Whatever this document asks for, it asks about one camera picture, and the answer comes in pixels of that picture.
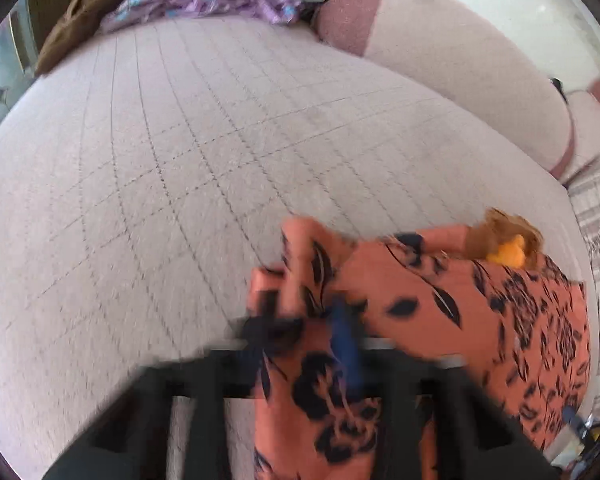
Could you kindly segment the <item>orange floral blouse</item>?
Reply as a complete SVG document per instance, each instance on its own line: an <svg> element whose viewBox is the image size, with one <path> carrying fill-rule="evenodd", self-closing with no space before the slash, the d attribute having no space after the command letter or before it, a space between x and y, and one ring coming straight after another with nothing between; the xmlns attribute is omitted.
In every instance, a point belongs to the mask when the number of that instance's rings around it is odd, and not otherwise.
<svg viewBox="0 0 600 480"><path fill-rule="evenodd" d="M343 308L418 358L461 356L537 448L578 408L591 370L585 287L544 255L541 233L496 209L475 226L354 240L287 220L283 261L253 271L248 309L276 326L259 370L254 474L366 479L384 402L354 390L336 344Z"/></svg>

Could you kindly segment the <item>window with wooden frame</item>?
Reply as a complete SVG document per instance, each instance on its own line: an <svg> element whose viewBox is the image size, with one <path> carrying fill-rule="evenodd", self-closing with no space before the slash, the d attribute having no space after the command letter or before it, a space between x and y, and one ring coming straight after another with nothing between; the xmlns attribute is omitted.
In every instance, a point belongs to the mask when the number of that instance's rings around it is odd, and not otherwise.
<svg viewBox="0 0 600 480"><path fill-rule="evenodd" d="M18 0L0 24L0 123L34 81L37 59L29 0Z"/></svg>

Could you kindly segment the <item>brown garment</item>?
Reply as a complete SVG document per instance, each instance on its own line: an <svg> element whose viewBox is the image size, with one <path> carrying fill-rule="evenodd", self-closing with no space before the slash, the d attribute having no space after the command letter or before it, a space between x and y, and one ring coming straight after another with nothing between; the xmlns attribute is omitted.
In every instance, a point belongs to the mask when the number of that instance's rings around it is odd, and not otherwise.
<svg viewBox="0 0 600 480"><path fill-rule="evenodd" d="M69 54L99 29L104 16L112 12L123 0L71 0L65 13L46 37L38 55L34 73L50 73Z"/></svg>

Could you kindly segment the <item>pink bolster cushion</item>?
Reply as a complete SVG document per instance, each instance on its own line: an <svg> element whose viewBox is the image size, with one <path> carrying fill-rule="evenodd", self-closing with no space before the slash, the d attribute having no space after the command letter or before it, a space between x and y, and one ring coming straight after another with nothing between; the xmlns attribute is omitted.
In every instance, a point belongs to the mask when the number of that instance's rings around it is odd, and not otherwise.
<svg viewBox="0 0 600 480"><path fill-rule="evenodd" d="M553 177L574 149L571 114L550 77L458 0L327 0L325 44L437 91L501 133Z"/></svg>

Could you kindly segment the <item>pink corner cushion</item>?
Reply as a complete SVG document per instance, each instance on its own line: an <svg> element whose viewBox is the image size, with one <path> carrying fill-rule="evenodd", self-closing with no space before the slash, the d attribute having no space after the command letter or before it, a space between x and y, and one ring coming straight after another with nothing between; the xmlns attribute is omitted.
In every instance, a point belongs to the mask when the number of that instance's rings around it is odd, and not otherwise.
<svg viewBox="0 0 600 480"><path fill-rule="evenodd" d="M567 103L573 125L574 149L560 180L567 184L600 156L600 79L588 90L570 92Z"/></svg>

